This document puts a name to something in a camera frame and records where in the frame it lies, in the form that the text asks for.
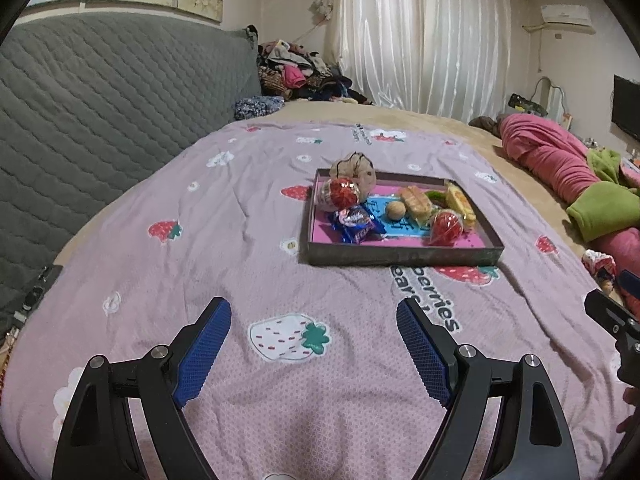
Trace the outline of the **tan walnut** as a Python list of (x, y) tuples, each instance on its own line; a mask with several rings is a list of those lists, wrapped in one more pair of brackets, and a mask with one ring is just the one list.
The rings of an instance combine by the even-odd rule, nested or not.
[(399, 222), (407, 213), (406, 205), (401, 200), (391, 200), (385, 206), (386, 218), (391, 222)]

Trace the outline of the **red wrapped candy in tray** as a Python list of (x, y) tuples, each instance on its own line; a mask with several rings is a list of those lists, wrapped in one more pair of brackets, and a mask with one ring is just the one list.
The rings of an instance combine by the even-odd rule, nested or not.
[(463, 232), (464, 224), (460, 214), (451, 209), (442, 209), (431, 218), (428, 240), (432, 246), (454, 246)]

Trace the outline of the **black television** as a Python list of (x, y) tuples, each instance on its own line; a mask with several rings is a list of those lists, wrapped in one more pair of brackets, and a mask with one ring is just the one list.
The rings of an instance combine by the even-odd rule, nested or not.
[(614, 76), (612, 123), (640, 140), (640, 84)]

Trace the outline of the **pink quilt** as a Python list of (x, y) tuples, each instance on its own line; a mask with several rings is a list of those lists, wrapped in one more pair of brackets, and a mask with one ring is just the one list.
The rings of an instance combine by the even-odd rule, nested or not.
[[(587, 164), (589, 148), (555, 122), (534, 115), (513, 114), (499, 120), (497, 131), (506, 157), (551, 188), (566, 205), (566, 213), (580, 193), (597, 181)], [(570, 221), (580, 235), (572, 218)], [(639, 227), (584, 243), (611, 255), (620, 272), (627, 269), (639, 273)]]

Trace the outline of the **grey quilted headboard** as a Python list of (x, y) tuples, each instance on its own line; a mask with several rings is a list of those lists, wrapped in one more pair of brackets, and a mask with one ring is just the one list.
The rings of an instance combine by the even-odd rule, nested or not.
[(98, 212), (259, 92), (258, 32), (134, 13), (14, 26), (1, 45), (1, 326)]

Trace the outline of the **pink strawberry bed sheet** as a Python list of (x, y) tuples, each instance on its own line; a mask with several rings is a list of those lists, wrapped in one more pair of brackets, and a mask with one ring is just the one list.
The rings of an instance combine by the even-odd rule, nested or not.
[[(306, 189), (352, 152), (376, 169), (461, 184), (503, 241), (493, 268), (318, 268), (303, 259)], [(398, 333), (410, 297), (491, 358), (544, 363), (582, 478), (611, 459), (628, 410), (612, 339), (585, 315), (590, 275), (538, 211), (472, 148), (438, 133), (341, 125), (211, 133), (122, 197), (18, 337), (1, 426), (38, 479), (50, 477), (88, 359), (137, 359), (216, 296), (231, 328), (186, 404), (223, 479), (408, 479), (444, 412)]]

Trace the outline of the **red candy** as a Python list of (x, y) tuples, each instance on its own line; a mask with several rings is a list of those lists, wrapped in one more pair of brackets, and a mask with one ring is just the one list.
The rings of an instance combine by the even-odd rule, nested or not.
[(432, 246), (454, 246), (463, 232), (464, 224), (460, 214), (451, 209), (442, 209), (431, 218), (428, 240)]
[(347, 209), (360, 203), (360, 188), (349, 178), (329, 178), (319, 184), (314, 202), (324, 211)]

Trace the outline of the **black device at bedside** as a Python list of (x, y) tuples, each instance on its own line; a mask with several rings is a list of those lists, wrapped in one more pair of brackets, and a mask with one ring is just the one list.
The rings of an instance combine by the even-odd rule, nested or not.
[(45, 266), (17, 297), (10, 302), (10, 326), (23, 327), (37, 310), (44, 295), (51, 289), (63, 270), (58, 264)]

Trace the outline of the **blue patterned cloth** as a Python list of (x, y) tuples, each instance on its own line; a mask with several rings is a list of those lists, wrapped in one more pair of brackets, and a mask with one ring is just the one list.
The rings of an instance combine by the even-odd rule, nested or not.
[(234, 119), (250, 120), (277, 113), (284, 107), (282, 96), (250, 96), (234, 103)]

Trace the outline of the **blue snack packet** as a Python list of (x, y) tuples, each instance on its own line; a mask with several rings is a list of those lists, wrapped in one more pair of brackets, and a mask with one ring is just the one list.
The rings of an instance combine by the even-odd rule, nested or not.
[(359, 245), (371, 237), (378, 238), (386, 234), (383, 223), (364, 205), (333, 211), (328, 219), (345, 244)]

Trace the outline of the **clear packet of biscuits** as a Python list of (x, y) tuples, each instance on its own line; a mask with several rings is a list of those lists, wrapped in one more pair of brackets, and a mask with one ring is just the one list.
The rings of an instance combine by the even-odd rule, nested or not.
[(431, 200), (415, 185), (400, 188), (398, 193), (410, 217), (419, 226), (426, 226), (434, 211)]

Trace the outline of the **white curtain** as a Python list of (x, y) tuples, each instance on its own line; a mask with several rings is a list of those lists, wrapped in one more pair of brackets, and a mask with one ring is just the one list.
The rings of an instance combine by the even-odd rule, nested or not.
[(462, 122), (502, 110), (511, 0), (314, 0), (326, 54), (377, 106)]

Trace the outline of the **beige frilly scrunchie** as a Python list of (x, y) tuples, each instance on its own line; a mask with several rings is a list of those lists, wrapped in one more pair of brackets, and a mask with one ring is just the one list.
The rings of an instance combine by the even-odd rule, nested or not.
[(346, 178), (355, 182), (360, 192), (360, 202), (364, 203), (376, 187), (376, 172), (371, 159), (360, 152), (353, 152), (337, 162), (330, 169), (331, 178)]

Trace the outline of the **pile of clothes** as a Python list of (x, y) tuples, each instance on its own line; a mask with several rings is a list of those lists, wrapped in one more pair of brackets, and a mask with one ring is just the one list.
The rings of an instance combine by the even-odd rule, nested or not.
[(260, 44), (257, 67), (265, 96), (278, 96), (285, 102), (306, 100), (372, 104), (337, 66), (329, 66), (318, 51), (307, 51), (299, 44), (284, 40)]

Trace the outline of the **yellow packaged pastry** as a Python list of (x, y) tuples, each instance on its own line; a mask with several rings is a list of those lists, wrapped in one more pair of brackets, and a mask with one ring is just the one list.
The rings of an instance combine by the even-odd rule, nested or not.
[(476, 214), (462, 189), (457, 185), (448, 182), (445, 192), (445, 200), (448, 207), (462, 217), (465, 231), (475, 229)]

